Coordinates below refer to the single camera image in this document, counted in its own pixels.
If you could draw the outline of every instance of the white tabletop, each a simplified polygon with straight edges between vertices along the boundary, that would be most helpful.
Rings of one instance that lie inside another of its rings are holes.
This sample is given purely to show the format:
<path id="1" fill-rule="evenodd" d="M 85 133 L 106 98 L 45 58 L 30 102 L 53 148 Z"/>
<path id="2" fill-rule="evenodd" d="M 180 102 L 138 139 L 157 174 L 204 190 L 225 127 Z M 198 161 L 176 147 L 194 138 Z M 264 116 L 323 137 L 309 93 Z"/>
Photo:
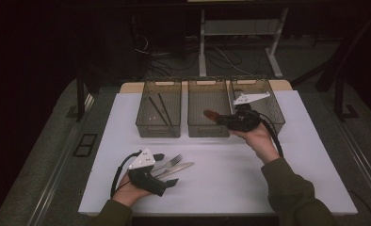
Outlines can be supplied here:
<path id="1" fill-rule="evenodd" d="M 275 91 L 286 124 L 279 134 L 285 159 L 315 185 L 315 194 L 334 215 L 357 213 L 296 91 Z M 239 137 L 188 137 L 187 95 L 183 93 L 179 138 L 141 138 L 136 117 L 141 93 L 117 94 L 92 167 L 79 212 L 95 215 L 109 199 L 117 167 L 130 153 L 150 147 L 166 160 L 177 154 L 195 165 L 163 181 L 179 178 L 162 197 L 149 196 L 132 208 L 135 216 L 262 216 L 267 201 L 262 162 Z"/>

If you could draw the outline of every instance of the hand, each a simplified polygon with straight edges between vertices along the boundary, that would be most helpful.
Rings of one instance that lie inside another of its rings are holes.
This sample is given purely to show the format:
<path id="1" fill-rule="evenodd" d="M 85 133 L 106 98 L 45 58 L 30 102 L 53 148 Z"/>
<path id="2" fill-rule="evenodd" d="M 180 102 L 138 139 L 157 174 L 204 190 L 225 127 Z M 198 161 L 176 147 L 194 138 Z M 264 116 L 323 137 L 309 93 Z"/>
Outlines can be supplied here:
<path id="1" fill-rule="evenodd" d="M 119 189 L 113 195 L 112 200 L 130 207 L 139 199 L 149 195 L 152 195 L 152 193 L 144 189 L 140 189 L 130 182 L 127 171 L 123 178 L 121 178 L 121 181 L 119 182 Z"/>
<path id="2" fill-rule="evenodd" d="M 244 138 L 264 164 L 280 158 L 279 153 L 273 145 L 270 133 L 262 123 L 247 133 L 233 130 L 231 130 L 230 133 Z"/>

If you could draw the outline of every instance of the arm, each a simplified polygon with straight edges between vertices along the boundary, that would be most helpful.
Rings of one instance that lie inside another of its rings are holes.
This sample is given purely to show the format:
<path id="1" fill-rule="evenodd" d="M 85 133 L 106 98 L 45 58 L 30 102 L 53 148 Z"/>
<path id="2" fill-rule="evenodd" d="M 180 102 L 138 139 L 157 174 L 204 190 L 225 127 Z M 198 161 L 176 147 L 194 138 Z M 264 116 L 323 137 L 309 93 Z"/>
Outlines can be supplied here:
<path id="1" fill-rule="evenodd" d="M 315 198 L 313 184 L 296 175 L 279 156 L 262 124 L 248 133 L 231 133 L 244 138 L 265 164 L 262 173 L 268 184 L 268 201 L 279 215 L 280 225 L 338 225 L 327 206 Z"/>
<path id="2" fill-rule="evenodd" d="M 111 200 L 108 200 L 100 214 L 88 222 L 88 226 L 125 226 L 132 216 L 130 207 L 139 199 L 151 195 L 130 183 L 127 173 L 119 183 L 119 189 Z"/>

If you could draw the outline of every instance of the dark background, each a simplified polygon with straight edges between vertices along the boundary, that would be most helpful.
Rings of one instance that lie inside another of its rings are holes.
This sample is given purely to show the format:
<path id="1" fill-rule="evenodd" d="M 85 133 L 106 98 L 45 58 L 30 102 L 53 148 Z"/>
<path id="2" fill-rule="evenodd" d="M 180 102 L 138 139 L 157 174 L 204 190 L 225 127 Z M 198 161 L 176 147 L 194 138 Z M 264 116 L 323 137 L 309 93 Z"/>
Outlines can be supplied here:
<path id="1" fill-rule="evenodd" d="M 366 9 L 350 4 L 290 8 L 283 35 L 342 38 L 370 15 Z M 145 10 L 140 15 L 145 26 L 139 32 L 156 44 L 178 48 L 185 35 L 199 32 L 195 10 Z M 0 206 L 60 93 L 78 73 L 85 76 L 91 92 L 142 76 L 130 20 L 127 12 L 68 13 L 58 1 L 0 1 Z M 371 28 L 343 74 L 371 107 Z"/>

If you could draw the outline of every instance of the person's left hand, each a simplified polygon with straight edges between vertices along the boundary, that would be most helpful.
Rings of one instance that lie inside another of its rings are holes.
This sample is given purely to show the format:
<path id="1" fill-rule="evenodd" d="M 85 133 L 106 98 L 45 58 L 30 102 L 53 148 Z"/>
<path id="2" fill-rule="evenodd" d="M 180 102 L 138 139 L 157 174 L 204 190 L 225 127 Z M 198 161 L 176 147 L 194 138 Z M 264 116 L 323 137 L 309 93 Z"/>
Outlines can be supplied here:
<path id="1" fill-rule="evenodd" d="M 152 194 L 153 193 L 149 191 L 134 186 L 130 182 L 128 171 L 126 171 L 126 174 L 124 174 L 123 178 L 121 178 L 121 182 L 119 183 L 119 189 L 113 195 L 112 200 L 130 207 L 139 199 Z"/>

